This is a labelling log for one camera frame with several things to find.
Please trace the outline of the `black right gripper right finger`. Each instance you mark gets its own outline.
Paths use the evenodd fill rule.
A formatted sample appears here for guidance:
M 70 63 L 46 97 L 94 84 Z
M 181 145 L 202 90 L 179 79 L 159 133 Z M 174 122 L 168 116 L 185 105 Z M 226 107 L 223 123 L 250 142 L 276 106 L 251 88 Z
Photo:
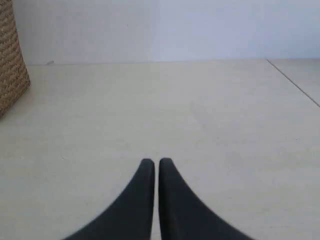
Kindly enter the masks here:
M 158 212 L 163 240 L 250 240 L 210 210 L 185 182 L 174 162 L 159 162 Z

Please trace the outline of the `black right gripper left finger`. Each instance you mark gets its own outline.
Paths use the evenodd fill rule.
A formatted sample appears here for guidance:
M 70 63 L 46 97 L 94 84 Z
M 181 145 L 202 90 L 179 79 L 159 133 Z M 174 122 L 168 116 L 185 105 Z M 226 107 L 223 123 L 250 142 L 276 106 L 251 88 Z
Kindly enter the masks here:
M 122 193 L 67 240 L 149 240 L 155 197 L 155 164 L 142 159 Z

